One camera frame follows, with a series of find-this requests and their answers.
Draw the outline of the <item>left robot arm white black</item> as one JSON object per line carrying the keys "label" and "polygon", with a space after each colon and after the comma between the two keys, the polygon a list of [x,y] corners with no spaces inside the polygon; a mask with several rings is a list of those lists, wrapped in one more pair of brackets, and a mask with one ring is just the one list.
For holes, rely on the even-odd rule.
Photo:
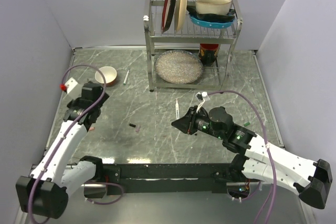
{"label": "left robot arm white black", "polygon": [[29,176],[21,176],[16,182],[23,212],[58,219],[70,196],[82,184],[104,179],[103,162],[98,157],[84,156],[74,169],[66,171],[66,167],[81,140],[96,123],[108,98],[102,85],[87,82],[78,97],[67,104],[61,128],[51,147]]}

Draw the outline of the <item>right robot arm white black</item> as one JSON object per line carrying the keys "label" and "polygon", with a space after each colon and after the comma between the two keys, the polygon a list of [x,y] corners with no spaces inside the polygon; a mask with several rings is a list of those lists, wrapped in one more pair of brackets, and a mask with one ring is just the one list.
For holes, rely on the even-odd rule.
{"label": "right robot arm white black", "polygon": [[266,143],[260,135],[234,123],[222,106],[209,112],[190,107],[171,125],[184,134],[200,131],[221,140],[222,145],[236,155],[229,169],[233,180],[247,178],[276,184],[313,208],[326,207],[333,181],[327,161],[306,159]]}

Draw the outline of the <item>white marker black tip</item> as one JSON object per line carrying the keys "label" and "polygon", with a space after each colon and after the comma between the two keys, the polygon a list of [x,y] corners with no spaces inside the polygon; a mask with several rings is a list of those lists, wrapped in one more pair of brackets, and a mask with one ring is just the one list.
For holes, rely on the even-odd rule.
{"label": "white marker black tip", "polygon": [[178,99],[175,100],[175,115],[176,115],[176,119],[178,120],[180,118],[180,110],[179,110]]}

